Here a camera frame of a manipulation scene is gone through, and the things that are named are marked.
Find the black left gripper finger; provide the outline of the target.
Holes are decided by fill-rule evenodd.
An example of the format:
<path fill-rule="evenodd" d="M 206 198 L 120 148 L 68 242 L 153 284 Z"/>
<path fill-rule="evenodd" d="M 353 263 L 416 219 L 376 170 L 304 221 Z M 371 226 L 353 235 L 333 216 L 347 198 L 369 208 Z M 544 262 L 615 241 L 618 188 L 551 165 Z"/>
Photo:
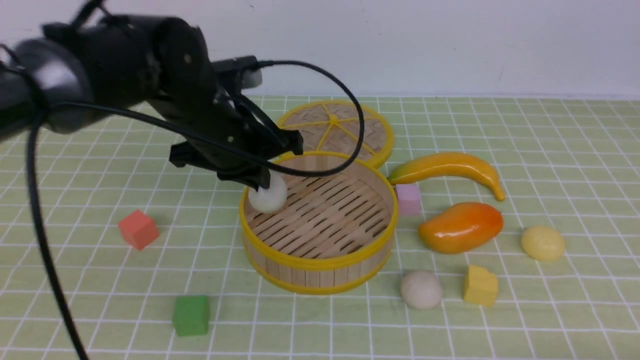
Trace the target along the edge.
<path fill-rule="evenodd" d="M 218 171 L 218 179 L 223 182 L 234 182 L 258 191 L 271 186 L 270 170 L 264 167 L 247 167 L 240 170 Z"/>

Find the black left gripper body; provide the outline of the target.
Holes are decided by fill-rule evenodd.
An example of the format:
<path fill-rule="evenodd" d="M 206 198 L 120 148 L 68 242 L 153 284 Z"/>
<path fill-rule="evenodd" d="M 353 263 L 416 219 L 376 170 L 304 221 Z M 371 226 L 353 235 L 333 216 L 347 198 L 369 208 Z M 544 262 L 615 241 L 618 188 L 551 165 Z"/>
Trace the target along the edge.
<path fill-rule="evenodd" d="M 220 141 L 236 150 L 261 160 L 270 160 L 291 152 L 300 155 L 304 141 L 297 130 L 280 129 L 272 121 L 263 125 L 253 115 L 257 107 L 246 96 L 240 96 L 239 108 L 222 99 L 214 102 L 213 85 L 197 84 L 188 89 L 161 89 L 149 100 L 162 118 L 194 132 Z M 169 162 L 176 167 L 192 166 L 213 171 L 234 171 L 247 167 L 262 167 L 195 137 L 171 146 Z"/>

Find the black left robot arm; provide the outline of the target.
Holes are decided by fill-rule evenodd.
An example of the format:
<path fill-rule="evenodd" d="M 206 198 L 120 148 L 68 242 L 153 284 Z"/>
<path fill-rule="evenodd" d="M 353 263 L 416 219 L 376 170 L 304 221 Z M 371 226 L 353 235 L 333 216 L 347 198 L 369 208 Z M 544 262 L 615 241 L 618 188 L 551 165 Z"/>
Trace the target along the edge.
<path fill-rule="evenodd" d="M 177 17 L 117 15 L 73 29 L 48 23 L 13 49 L 48 104 L 128 109 L 146 102 L 182 129 L 270 160 L 301 155 L 297 130 L 279 129 L 242 94 L 262 82 L 254 55 L 212 62 L 198 27 Z"/>

